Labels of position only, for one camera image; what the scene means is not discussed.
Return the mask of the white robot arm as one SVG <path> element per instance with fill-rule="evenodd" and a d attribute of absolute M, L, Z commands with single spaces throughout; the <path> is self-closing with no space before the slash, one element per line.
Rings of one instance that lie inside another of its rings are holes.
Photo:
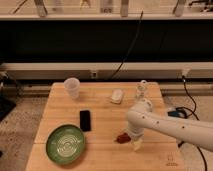
<path fill-rule="evenodd" d="M 213 123 L 160 116 L 152 112 L 148 99 L 137 101 L 126 113 L 126 132 L 132 140 L 151 129 L 213 152 Z"/>

